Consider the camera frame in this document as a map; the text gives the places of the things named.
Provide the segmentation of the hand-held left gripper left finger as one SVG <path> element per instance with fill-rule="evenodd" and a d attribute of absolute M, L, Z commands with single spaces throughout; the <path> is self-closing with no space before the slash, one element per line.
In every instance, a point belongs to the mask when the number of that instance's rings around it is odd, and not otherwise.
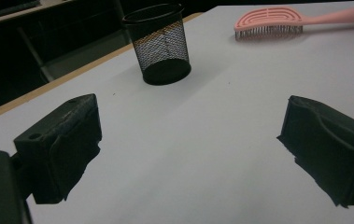
<path fill-rule="evenodd" d="M 96 96 L 68 100 L 14 139 L 38 204 L 59 203 L 99 154 L 102 130 Z"/>

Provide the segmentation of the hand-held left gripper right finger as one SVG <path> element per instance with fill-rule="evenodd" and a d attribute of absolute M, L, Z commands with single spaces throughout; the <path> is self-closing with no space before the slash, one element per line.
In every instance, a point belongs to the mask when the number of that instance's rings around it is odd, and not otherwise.
<path fill-rule="evenodd" d="M 292 95 L 277 138 L 336 205 L 354 205 L 354 119 Z"/>

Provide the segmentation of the black mesh pen cup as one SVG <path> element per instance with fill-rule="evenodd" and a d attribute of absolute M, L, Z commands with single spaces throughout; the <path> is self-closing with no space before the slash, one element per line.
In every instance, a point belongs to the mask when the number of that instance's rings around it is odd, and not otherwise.
<path fill-rule="evenodd" d="M 159 4 L 125 15 L 143 80 L 149 85 L 180 81 L 191 71 L 181 4 Z"/>

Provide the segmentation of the pink hairbrush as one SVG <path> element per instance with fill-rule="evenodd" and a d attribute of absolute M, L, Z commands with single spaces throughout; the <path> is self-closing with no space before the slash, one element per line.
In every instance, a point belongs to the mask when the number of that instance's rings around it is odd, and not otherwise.
<path fill-rule="evenodd" d="M 234 24 L 236 41 L 299 35 L 306 25 L 354 23 L 354 7 L 308 17 L 292 7 L 265 7 L 241 16 Z"/>

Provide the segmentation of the white metal-frame table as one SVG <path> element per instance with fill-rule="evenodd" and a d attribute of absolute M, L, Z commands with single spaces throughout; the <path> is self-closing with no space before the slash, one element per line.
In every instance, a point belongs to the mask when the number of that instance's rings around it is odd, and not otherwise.
<path fill-rule="evenodd" d="M 122 41 L 120 0 L 0 0 L 0 84 L 46 83 Z"/>

